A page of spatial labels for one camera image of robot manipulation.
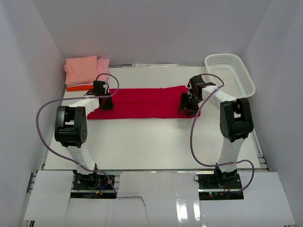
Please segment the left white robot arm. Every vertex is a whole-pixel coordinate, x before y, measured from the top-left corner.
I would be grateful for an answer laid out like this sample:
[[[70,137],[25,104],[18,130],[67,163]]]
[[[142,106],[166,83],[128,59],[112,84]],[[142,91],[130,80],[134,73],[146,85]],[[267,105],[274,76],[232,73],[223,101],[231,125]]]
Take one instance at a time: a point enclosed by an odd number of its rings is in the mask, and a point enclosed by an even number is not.
[[[85,142],[88,137],[87,116],[99,110],[112,110],[114,104],[110,96],[109,84],[106,81],[93,82],[93,88],[85,94],[85,98],[74,104],[59,106],[56,112],[54,138],[70,153],[76,161],[74,174],[80,182],[89,188],[99,186],[97,164],[92,160]]]

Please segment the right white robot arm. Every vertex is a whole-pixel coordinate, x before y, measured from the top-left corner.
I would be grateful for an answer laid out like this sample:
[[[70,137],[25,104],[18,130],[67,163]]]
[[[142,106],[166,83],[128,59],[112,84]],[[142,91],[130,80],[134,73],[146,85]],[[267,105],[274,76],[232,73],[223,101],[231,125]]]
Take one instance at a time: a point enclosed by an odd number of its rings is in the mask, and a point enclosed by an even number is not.
[[[235,98],[220,90],[224,86],[216,86],[213,82],[205,82],[204,74],[192,77],[188,91],[181,94],[178,114],[186,113],[196,121],[202,106],[208,101],[220,111],[220,131],[223,135],[223,147],[218,162],[213,165],[214,184],[218,188],[226,188],[231,179],[236,177],[240,149],[253,131],[253,119],[247,98]]]

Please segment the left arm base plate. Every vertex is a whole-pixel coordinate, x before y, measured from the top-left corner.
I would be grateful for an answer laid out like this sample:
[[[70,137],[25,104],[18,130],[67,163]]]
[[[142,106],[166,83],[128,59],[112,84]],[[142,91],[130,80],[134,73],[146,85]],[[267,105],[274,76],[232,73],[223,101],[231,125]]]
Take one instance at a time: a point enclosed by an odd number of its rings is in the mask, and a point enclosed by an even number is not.
[[[115,176],[109,175],[75,175],[71,187],[71,198],[74,199],[115,199]]]

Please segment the red t shirt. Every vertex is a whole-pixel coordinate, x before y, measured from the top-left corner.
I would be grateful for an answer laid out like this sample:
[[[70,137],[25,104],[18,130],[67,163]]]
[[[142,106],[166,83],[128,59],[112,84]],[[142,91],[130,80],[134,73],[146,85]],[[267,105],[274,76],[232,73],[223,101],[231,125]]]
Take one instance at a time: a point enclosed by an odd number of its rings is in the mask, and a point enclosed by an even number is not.
[[[89,120],[114,119],[190,119],[187,110],[179,114],[181,94],[186,86],[168,88],[120,88],[112,97],[114,108],[103,111],[100,108],[88,115]]]

